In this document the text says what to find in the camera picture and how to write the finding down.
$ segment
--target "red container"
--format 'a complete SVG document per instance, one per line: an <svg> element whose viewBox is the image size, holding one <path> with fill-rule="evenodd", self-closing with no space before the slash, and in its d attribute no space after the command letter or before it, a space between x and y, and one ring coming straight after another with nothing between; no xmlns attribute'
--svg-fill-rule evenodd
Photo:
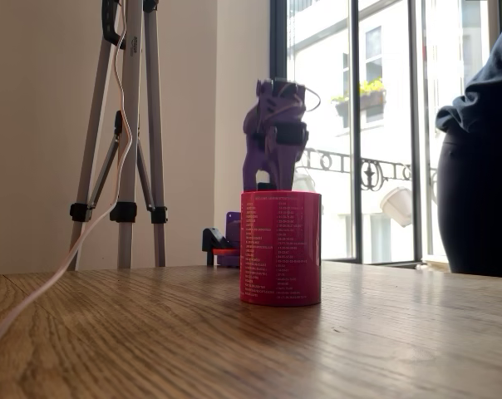
<svg viewBox="0 0 502 399"><path fill-rule="evenodd" d="M321 302L321 195L242 193L240 299L269 306Z"/></svg>

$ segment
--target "tripod leg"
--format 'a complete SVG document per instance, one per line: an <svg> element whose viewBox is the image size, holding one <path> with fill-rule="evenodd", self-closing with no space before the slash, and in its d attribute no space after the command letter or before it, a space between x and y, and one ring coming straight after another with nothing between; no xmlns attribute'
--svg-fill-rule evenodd
<svg viewBox="0 0 502 399"><path fill-rule="evenodd" d="M92 191L91 199L89 200L89 206L94 209L100 199L101 191L103 190L103 185L105 184L105 180L109 175L109 171L111 170L112 161L115 159L116 151L118 150L118 145L120 144L120 139L118 135L115 135L112 138L111 146L107 151L107 155L105 160L103 161L103 166L101 167L100 174L98 175L98 180L94 184L94 190Z"/></svg>
<svg viewBox="0 0 502 399"><path fill-rule="evenodd" d="M138 140L138 155L136 156L136 164L138 166L138 176L144 193L145 207L151 212L153 210L153 196L150 190L150 181L148 180L147 170L145 169L144 155L142 154L142 146Z"/></svg>
<svg viewBox="0 0 502 399"><path fill-rule="evenodd" d="M145 15L146 80L148 86L148 119L150 134L151 192L154 206L164 208L165 189L162 162L162 122L160 117L159 36L157 11ZM153 224L155 265L165 266L165 225Z"/></svg>
<svg viewBox="0 0 502 399"><path fill-rule="evenodd" d="M116 210L118 214L125 209L130 214L130 208L135 208L136 156L139 127L139 97L140 97L140 57L142 54L142 0L129 0L126 3L127 33L124 50L124 66L122 85L124 87L125 115L129 121L132 134L132 144L125 159L121 173L120 200ZM127 140L120 140L120 154L125 150ZM118 268L130 268L133 258L133 222L134 218L119 220Z"/></svg>
<svg viewBox="0 0 502 399"><path fill-rule="evenodd" d="M77 188L76 202L79 204L88 203L88 195L91 189L91 182L96 168L96 152L100 141L101 124L103 123L103 110L105 110L107 89L109 87L109 72L111 66L111 44L105 39L101 39L100 58L96 71L96 83L94 94L92 95L91 115L86 130L85 151L83 153L83 163L81 167L81 177ZM83 222L74 222L71 232L70 248L74 246L83 231ZM75 270L81 249L71 261L68 270Z"/></svg>

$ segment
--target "tripod clamp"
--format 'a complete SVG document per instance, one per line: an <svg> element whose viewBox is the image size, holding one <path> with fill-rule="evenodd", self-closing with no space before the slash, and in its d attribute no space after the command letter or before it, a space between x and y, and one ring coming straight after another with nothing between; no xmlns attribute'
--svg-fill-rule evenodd
<svg viewBox="0 0 502 399"><path fill-rule="evenodd" d="M142 8L144 12L150 13L157 11L159 0L144 0ZM103 38L109 43L118 45L120 35L115 30L116 8L120 5L119 0L102 0L101 2L101 27L103 28ZM126 48L126 41L120 45L120 49Z"/></svg>

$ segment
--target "purple robot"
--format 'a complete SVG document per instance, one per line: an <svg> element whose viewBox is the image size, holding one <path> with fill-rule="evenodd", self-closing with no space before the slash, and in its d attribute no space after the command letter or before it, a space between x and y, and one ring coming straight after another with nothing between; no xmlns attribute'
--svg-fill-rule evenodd
<svg viewBox="0 0 502 399"><path fill-rule="evenodd" d="M305 86L281 79L258 81L258 104L245 117L247 155L244 191L257 190L257 172L269 174L270 187L291 190L295 164L308 141Z"/></svg>

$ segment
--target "wall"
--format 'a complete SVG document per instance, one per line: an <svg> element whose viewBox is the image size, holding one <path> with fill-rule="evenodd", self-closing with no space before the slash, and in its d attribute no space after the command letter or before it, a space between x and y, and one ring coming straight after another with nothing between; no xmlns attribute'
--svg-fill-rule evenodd
<svg viewBox="0 0 502 399"><path fill-rule="evenodd" d="M214 225L240 209L244 117L269 77L269 0L218 0Z"/></svg>
<svg viewBox="0 0 502 399"><path fill-rule="evenodd" d="M0 2L0 273L52 270L66 254L100 15L97 1ZM159 16L167 260L200 264L200 232L213 223L214 208L215 104L209 98L216 90L216 1L165 0ZM145 79L142 85L140 139L147 152ZM117 107L111 81L98 167ZM111 173L100 212L110 202L113 179ZM153 228L140 190L137 199L134 265L151 267ZM116 267L117 227L107 220L94 231L81 268Z"/></svg>

